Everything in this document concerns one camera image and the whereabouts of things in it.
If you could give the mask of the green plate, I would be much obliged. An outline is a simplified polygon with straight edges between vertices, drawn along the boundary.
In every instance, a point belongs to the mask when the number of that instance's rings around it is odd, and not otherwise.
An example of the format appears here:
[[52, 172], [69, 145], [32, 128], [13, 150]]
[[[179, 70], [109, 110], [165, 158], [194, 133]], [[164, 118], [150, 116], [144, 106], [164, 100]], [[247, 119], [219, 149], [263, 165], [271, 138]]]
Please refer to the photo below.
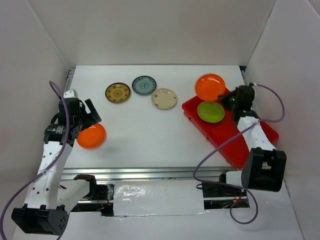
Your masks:
[[197, 114], [203, 121], [215, 124], [225, 117], [225, 110], [217, 102], [204, 101], [198, 105]]

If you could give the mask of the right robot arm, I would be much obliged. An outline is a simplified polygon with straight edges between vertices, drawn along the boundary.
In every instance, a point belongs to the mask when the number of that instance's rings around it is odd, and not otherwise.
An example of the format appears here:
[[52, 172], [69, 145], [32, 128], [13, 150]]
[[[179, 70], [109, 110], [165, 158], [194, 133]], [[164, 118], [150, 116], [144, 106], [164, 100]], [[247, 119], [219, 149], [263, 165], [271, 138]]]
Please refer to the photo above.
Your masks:
[[287, 155], [277, 150], [262, 129], [253, 110], [254, 84], [241, 85], [220, 95], [223, 107], [231, 112], [232, 120], [248, 147], [249, 155], [242, 168], [241, 184], [246, 189], [279, 192], [282, 188]]

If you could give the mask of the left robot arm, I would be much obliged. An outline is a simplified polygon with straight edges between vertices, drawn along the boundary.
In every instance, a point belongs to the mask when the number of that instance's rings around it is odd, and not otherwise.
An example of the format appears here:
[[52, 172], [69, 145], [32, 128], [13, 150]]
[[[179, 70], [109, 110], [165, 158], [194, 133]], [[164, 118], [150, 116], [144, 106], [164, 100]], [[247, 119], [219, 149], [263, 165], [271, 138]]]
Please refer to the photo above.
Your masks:
[[39, 178], [22, 207], [13, 209], [11, 219], [26, 234], [61, 236], [78, 201], [97, 197], [96, 178], [78, 174], [63, 182], [65, 164], [81, 131], [101, 121], [90, 99], [81, 101], [74, 89], [64, 92], [58, 113], [45, 129]]

